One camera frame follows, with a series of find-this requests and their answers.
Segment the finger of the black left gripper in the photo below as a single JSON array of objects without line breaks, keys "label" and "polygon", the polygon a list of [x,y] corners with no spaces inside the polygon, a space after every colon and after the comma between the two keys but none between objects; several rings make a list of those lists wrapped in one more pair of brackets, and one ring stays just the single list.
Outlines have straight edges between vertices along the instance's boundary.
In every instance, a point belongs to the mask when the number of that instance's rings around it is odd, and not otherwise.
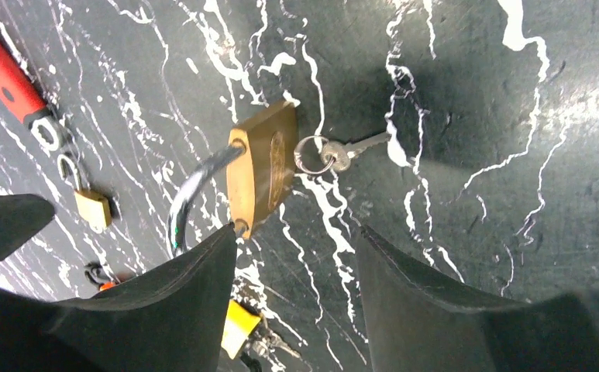
[{"label": "finger of the black left gripper", "polygon": [[0,261],[47,226],[55,214],[53,204],[39,195],[0,195]]}]

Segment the yellow padlock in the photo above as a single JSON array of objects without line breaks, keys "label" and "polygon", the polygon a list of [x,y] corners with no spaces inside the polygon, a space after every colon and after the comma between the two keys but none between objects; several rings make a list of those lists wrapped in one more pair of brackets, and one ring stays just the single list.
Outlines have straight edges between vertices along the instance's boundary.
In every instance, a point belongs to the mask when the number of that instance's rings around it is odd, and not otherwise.
[{"label": "yellow padlock", "polygon": [[229,301],[225,317],[221,348],[231,360],[239,360],[249,371],[263,370],[260,361],[251,357],[249,351],[269,357],[275,349],[282,349],[301,360],[301,354],[269,327],[263,314],[254,313],[233,299]]}]

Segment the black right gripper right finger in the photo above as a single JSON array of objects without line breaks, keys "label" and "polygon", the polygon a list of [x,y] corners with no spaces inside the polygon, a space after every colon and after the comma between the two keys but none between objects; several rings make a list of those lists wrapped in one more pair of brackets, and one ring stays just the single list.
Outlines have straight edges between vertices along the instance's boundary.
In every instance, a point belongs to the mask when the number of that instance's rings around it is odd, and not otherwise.
[{"label": "black right gripper right finger", "polygon": [[599,290],[534,304],[477,290],[369,226],[356,239],[375,371],[599,371]]}]

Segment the large brass padlock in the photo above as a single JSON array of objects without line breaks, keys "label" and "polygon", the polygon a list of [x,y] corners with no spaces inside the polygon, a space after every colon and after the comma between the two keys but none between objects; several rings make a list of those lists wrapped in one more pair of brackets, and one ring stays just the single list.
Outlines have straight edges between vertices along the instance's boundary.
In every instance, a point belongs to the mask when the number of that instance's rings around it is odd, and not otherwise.
[{"label": "large brass padlock", "polygon": [[174,255],[188,252],[188,214],[201,189],[226,172],[227,197],[236,237],[250,239],[291,191],[298,145],[296,108],[276,102],[240,122],[227,145],[203,160],[175,195],[167,218],[166,244]]}]

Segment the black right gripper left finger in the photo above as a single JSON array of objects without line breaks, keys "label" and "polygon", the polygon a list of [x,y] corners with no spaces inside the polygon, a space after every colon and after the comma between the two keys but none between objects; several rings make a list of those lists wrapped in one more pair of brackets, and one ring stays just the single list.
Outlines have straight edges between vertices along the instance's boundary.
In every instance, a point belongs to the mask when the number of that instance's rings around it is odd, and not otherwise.
[{"label": "black right gripper left finger", "polygon": [[232,290],[226,225],[186,253],[91,298],[0,289],[0,371],[215,371]]}]

